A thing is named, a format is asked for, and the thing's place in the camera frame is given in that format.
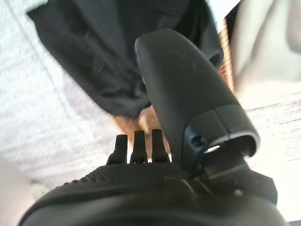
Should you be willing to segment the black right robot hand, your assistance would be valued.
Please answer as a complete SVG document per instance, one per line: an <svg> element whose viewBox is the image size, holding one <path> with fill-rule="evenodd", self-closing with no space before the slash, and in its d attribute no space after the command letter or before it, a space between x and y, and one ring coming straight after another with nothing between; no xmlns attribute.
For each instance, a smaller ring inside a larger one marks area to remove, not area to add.
<svg viewBox="0 0 301 226"><path fill-rule="evenodd" d="M22 226L285 226L274 181L250 170L260 137L204 54L172 30L135 55L161 125L152 161L143 131L116 138L107 164L41 197Z"/></svg>

